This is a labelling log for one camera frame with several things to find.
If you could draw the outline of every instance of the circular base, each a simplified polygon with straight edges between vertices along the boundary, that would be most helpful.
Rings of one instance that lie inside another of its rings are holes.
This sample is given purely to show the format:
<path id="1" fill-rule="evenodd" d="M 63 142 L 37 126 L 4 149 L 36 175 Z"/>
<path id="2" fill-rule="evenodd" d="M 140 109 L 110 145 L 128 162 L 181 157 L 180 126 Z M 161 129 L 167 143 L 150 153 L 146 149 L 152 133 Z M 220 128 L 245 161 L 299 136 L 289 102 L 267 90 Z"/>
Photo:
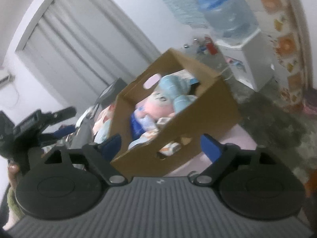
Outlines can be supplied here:
<path id="1" fill-rule="evenodd" d="M 305 191 L 292 175 L 272 165 L 259 165 L 227 175 L 219 185 L 224 202 L 250 218 L 278 219 L 300 210 Z"/>
<path id="2" fill-rule="evenodd" d="M 20 181 L 15 197 L 22 211 L 39 219 L 61 220 L 90 210 L 102 195 L 93 174 L 71 166 L 30 171 Z"/>

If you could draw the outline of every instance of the patterned fabric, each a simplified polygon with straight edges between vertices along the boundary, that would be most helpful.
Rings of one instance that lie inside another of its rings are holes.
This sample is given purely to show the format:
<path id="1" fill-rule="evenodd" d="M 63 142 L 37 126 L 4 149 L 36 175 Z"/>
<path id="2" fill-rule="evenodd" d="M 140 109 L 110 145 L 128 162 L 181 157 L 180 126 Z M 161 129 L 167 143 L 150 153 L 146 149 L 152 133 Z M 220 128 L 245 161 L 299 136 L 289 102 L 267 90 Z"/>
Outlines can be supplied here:
<path id="1" fill-rule="evenodd" d="M 305 83 L 298 28 L 289 0 L 246 0 L 271 44 L 281 98 L 301 108 Z"/>
<path id="2" fill-rule="evenodd" d="M 115 105 L 111 104 L 106 109 L 102 110 L 95 122 L 95 125 L 93 127 L 93 134 L 96 135 L 97 132 L 102 128 L 103 124 L 108 121 L 109 119 L 112 119 L 115 112 Z"/>
<path id="3" fill-rule="evenodd" d="M 9 207 L 9 219 L 5 226 L 3 226 L 4 230 L 9 230 L 24 216 L 23 212 L 21 211 L 15 200 L 15 194 L 12 187 L 10 187 L 9 189 L 7 202 Z"/>

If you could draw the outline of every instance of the pink mat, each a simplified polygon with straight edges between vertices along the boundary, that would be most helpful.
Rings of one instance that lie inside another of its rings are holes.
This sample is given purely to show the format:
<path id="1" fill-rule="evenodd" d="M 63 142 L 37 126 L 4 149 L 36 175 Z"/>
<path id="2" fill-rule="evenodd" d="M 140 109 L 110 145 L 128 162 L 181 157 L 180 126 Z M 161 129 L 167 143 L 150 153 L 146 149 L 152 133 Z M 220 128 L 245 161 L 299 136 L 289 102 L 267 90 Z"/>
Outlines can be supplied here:
<path id="1" fill-rule="evenodd" d="M 250 135 L 240 126 L 235 125 L 226 135 L 220 140 L 222 144 L 233 143 L 237 144 L 242 149 L 255 150 L 256 143 L 250 137 Z M 197 171 L 201 173 L 208 166 L 211 165 L 211 161 L 202 152 L 186 164 L 180 166 L 176 170 L 167 174 L 166 176 L 187 176 L 191 171 Z"/>

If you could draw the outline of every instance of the cardboard box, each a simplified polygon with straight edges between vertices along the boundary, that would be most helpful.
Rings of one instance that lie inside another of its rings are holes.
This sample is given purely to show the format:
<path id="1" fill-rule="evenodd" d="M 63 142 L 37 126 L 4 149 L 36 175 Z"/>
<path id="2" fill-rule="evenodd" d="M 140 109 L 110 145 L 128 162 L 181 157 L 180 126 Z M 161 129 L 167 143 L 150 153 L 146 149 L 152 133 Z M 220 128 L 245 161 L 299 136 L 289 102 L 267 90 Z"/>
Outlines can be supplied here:
<path id="1" fill-rule="evenodd" d="M 127 150 L 132 142 L 130 116 L 135 105 L 156 87 L 144 89 L 144 82 L 156 73 L 165 76 L 183 69 L 199 80 L 194 91 L 197 100 L 174 116 L 154 139 Z M 164 176 L 201 152 L 202 134 L 208 133 L 219 139 L 239 120 L 237 103 L 220 74 L 193 58 L 169 49 L 117 96 L 109 136 L 119 133 L 122 147 L 111 164 L 128 179 L 133 176 Z M 182 143 L 182 148 L 164 159 L 158 157 L 158 151 L 171 141 Z"/>

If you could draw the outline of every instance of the light blue plush toy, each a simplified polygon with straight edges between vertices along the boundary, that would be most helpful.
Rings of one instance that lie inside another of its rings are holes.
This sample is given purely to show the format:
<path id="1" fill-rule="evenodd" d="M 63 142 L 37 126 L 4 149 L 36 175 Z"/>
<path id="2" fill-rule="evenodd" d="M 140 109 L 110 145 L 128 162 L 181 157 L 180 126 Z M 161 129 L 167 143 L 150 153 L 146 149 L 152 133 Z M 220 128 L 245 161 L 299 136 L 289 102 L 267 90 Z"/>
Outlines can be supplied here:
<path id="1" fill-rule="evenodd" d="M 111 119 L 108 119 L 107 121 L 104 122 L 101 129 L 97 132 L 94 142 L 101 144 L 108 138 L 110 125 L 111 125 Z"/>
<path id="2" fill-rule="evenodd" d="M 173 101 L 175 113 L 179 113 L 197 99 L 194 95 L 187 95 L 190 83 L 176 75 L 166 75 L 158 83 L 159 89 Z"/>

